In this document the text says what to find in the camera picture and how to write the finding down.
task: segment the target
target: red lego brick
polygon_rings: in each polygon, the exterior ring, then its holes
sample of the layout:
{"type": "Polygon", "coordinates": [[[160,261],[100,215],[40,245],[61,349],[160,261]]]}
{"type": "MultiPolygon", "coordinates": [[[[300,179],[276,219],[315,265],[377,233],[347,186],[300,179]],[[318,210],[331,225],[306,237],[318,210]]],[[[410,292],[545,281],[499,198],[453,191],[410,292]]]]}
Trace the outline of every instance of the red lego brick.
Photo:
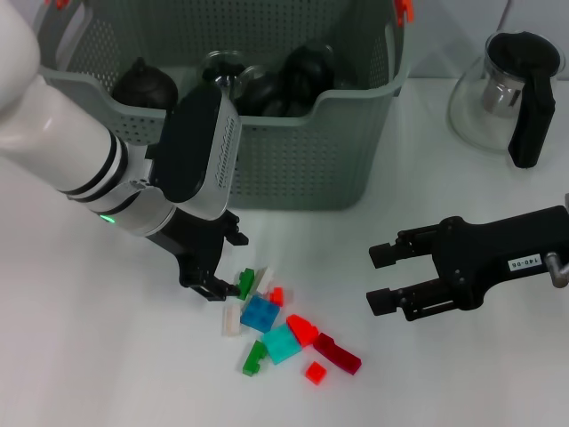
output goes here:
{"type": "Polygon", "coordinates": [[[285,297],[284,297],[284,292],[283,292],[283,288],[280,286],[277,286],[275,289],[273,289],[273,292],[271,292],[268,295],[268,299],[273,303],[278,305],[279,307],[283,307],[285,301],[285,297]]]}
{"type": "Polygon", "coordinates": [[[306,376],[314,384],[318,385],[322,382],[322,380],[324,380],[327,372],[328,371],[326,371],[326,368],[320,365],[318,362],[312,362],[312,365],[310,365],[309,369],[307,369],[304,376],[306,376]]]}
{"type": "Polygon", "coordinates": [[[320,334],[312,345],[334,365],[352,375],[362,366],[360,358],[338,347],[334,340],[326,334],[320,334]]]}
{"type": "Polygon", "coordinates": [[[291,328],[302,347],[310,345],[318,337],[318,328],[296,314],[286,318],[286,324],[291,328]]]}

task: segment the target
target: white wall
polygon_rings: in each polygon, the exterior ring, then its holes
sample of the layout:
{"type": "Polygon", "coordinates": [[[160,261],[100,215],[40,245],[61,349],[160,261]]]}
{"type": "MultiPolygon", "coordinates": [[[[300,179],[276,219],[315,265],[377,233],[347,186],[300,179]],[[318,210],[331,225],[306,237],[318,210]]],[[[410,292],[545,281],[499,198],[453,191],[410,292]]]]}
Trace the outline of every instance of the white wall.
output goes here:
{"type": "MultiPolygon", "coordinates": [[[[44,0],[12,0],[31,22],[44,0]]],[[[413,77],[459,77],[498,26],[506,0],[413,0],[413,77]]],[[[569,53],[569,0],[513,0],[505,29],[527,29],[569,53]]],[[[569,70],[563,73],[569,77],[569,70]]]]}

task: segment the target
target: white lego brick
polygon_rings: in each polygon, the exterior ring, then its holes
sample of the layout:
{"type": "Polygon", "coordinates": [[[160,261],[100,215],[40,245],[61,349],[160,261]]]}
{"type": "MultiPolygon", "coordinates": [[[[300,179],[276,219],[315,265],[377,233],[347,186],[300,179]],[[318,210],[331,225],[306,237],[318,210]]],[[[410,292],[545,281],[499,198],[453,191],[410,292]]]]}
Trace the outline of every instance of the white lego brick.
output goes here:
{"type": "Polygon", "coordinates": [[[259,270],[255,276],[255,283],[252,285],[253,291],[262,295],[266,294],[274,276],[275,272],[270,267],[259,270]]]}
{"type": "Polygon", "coordinates": [[[241,334],[241,304],[232,302],[223,307],[223,334],[238,336],[241,334]]]}

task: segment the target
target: glass teapot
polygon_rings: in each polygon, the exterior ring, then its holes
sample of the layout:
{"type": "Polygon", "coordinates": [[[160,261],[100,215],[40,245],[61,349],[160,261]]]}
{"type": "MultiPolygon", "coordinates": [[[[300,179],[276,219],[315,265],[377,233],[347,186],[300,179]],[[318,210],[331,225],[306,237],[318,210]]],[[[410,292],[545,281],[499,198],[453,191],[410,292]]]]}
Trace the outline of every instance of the glass teapot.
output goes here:
{"type": "Polygon", "coordinates": [[[498,32],[454,88],[449,121],[460,137],[505,153],[520,168],[537,164],[555,113],[553,86],[565,57],[529,32],[498,32]]]}

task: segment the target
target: blue lego brick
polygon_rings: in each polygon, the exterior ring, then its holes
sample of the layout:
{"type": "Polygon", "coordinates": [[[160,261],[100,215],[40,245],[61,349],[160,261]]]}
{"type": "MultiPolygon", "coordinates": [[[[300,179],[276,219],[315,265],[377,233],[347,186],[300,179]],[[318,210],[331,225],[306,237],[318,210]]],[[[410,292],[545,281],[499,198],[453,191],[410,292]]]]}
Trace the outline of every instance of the blue lego brick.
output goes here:
{"type": "Polygon", "coordinates": [[[302,350],[301,345],[294,337],[293,331],[286,324],[267,332],[261,340],[267,347],[268,354],[275,365],[302,350]]]}
{"type": "Polygon", "coordinates": [[[241,323],[257,329],[262,333],[270,331],[270,328],[275,323],[276,315],[280,308],[272,302],[263,300],[255,295],[250,301],[249,305],[241,315],[241,323]]]}

